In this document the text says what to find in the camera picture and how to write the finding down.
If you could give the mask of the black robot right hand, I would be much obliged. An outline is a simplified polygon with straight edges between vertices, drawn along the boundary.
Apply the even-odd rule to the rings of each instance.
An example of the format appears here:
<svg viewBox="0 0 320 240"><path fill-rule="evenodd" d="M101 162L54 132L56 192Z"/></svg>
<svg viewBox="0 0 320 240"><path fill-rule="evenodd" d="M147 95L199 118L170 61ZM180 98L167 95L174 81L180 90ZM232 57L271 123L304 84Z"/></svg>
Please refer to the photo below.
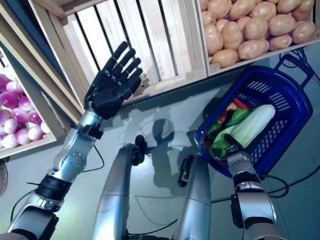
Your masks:
<svg viewBox="0 0 320 240"><path fill-rule="evenodd" d="M226 158L233 154L241 152L244 149L243 146L230 134L225 133L223 137L225 141L229 143L229 146L225 148Z"/></svg>

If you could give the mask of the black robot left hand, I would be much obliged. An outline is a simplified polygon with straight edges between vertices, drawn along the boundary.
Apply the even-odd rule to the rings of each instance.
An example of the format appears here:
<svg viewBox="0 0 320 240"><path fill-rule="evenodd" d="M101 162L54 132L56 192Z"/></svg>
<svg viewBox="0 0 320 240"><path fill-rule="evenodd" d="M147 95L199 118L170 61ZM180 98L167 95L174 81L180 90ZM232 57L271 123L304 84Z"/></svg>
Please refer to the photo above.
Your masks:
<svg viewBox="0 0 320 240"><path fill-rule="evenodd" d="M128 43L123 41L97 73L84 97L84 109L108 120L114 117L123 102L141 84L140 58L133 59L134 49L125 53Z"/></svg>

